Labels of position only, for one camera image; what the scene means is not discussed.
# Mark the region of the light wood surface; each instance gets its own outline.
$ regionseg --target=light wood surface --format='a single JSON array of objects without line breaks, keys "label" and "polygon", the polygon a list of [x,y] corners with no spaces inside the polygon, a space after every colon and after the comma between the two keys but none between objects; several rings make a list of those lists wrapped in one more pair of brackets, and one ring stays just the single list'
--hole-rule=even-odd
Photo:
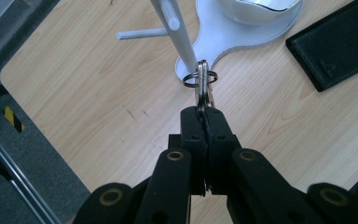
[{"label": "light wood surface", "polygon": [[[117,41],[162,24],[149,1],[61,0],[7,64],[10,94],[89,190],[149,177],[194,91],[174,73],[168,37]],[[179,0],[192,41],[199,22]],[[214,68],[218,109],[243,147],[261,151],[294,187],[358,180],[358,75],[317,92],[284,40],[350,1],[305,1],[292,30]],[[229,223],[224,197],[193,197],[193,223]]]}]

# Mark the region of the white rod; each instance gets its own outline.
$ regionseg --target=white rod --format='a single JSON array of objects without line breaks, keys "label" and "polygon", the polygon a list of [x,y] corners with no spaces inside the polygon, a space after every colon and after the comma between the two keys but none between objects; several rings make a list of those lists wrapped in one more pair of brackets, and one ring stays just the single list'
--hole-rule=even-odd
[{"label": "white rod", "polygon": [[159,18],[161,19],[164,27],[166,28],[168,35],[170,36],[173,44],[176,47],[176,50],[179,53],[179,56],[182,58],[185,63],[186,69],[188,73],[193,73],[196,71],[196,55],[194,53],[193,47],[191,46],[190,38],[188,36],[188,32],[185,26],[185,22],[183,21],[182,14],[180,12],[179,6],[176,0],[169,0],[170,5],[172,6],[177,19],[180,22],[180,26],[178,30],[172,30],[169,27],[168,21],[164,16],[164,12],[162,10],[161,1],[163,0],[150,0],[153,4],[154,9],[158,13]]},{"label": "white rod", "polygon": [[137,30],[137,31],[123,31],[118,32],[116,35],[117,40],[145,38],[154,36],[168,35],[165,28],[149,29],[149,30]]},{"label": "white rod", "polygon": [[170,0],[160,0],[162,13],[171,30],[179,30],[180,22]]}]

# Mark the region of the yellow black tape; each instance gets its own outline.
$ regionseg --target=yellow black tape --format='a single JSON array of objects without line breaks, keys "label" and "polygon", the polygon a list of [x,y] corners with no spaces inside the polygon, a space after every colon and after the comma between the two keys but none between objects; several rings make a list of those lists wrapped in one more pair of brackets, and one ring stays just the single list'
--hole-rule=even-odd
[{"label": "yellow black tape", "polygon": [[17,132],[22,132],[25,129],[25,126],[21,123],[21,121],[16,117],[10,107],[6,106],[4,110],[4,115],[7,120],[13,125],[13,127],[17,130]]}]

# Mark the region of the white stand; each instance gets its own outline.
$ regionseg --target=white stand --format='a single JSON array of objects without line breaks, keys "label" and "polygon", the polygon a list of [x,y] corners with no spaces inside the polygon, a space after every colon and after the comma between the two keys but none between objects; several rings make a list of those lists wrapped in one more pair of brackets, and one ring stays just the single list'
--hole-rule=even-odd
[{"label": "white stand", "polygon": [[[301,1],[291,13],[276,21],[253,26],[225,16],[216,0],[197,0],[200,33],[193,45],[197,61],[206,60],[212,69],[220,58],[231,51],[267,45],[290,30],[302,5]],[[181,80],[189,74],[181,58],[176,62],[175,71]]]},{"label": "white stand", "polygon": [[300,0],[293,10],[276,21],[263,25],[245,25],[225,16],[217,0],[197,0],[200,33],[192,47],[176,0],[150,1],[165,28],[119,32],[117,39],[169,35],[180,56],[175,72],[181,80],[195,72],[198,61],[206,60],[213,68],[220,58],[231,51],[260,47],[278,39],[292,28],[303,5]]}]

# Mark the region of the white base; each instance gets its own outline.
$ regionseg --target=white base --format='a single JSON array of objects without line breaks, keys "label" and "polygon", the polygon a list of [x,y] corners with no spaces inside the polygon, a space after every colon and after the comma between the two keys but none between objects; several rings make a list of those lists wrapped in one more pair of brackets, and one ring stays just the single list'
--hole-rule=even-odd
[{"label": "white base", "polygon": [[[200,33],[193,45],[197,61],[206,60],[212,69],[231,51],[264,46],[278,39],[292,28],[302,5],[303,1],[276,21],[254,26],[233,21],[224,15],[216,0],[197,0]],[[181,80],[189,74],[181,58],[176,62],[175,71]]]}]

